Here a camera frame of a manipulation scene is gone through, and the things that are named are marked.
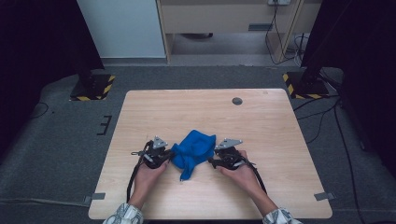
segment crumpled blue fabric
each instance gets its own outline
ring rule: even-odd
[[[208,136],[196,130],[192,130],[186,138],[171,148],[175,152],[172,163],[179,169],[183,169],[181,180],[188,180],[191,177],[194,167],[214,156],[216,135]]]

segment person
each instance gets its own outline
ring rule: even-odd
[[[248,158],[246,151],[239,150],[241,155]],[[164,162],[157,169],[150,169],[142,164],[134,178],[134,192],[128,201],[123,203],[104,224],[142,224],[143,214],[141,209],[150,191],[154,188],[158,177],[166,170],[169,162]],[[216,168],[223,175],[230,177],[233,182],[243,189],[256,204],[263,216],[264,224],[302,224],[294,219],[286,208],[279,208],[262,190],[256,176],[247,165],[241,165],[236,170],[228,170],[218,166]]]

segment power outlet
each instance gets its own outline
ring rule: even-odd
[[[291,0],[268,0],[268,5],[273,6],[275,3],[278,6],[287,6],[290,5]]]

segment patterned sleeve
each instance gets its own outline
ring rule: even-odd
[[[264,217],[263,224],[303,224],[294,219],[286,208],[278,208]]]
[[[128,203],[123,203],[117,209],[117,212],[108,217],[103,224],[142,224],[143,214],[139,209],[129,205]]]

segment gray carpet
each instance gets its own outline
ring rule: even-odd
[[[78,77],[49,84],[40,102],[0,166],[0,198],[35,198],[83,203],[94,193],[106,152],[117,124],[125,93],[129,90],[162,89],[286,89],[282,74],[295,67],[258,66],[136,66],[108,67],[116,76],[103,101],[71,102],[69,94]],[[296,111],[297,118],[324,111],[336,97],[315,101]],[[307,100],[290,99],[292,106]],[[366,223],[396,220],[396,181],[374,152],[365,152],[347,114],[337,106],[354,169],[356,192]],[[106,135],[104,116],[112,116]],[[306,141],[319,129],[320,115],[300,119]],[[347,154],[333,111],[323,117],[318,138],[308,144],[318,175],[331,200],[333,216],[303,223],[360,223],[356,210]],[[90,220],[87,207],[31,203],[0,204],[0,223],[101,223]],[[230,223],[230,221],[212,222]]]

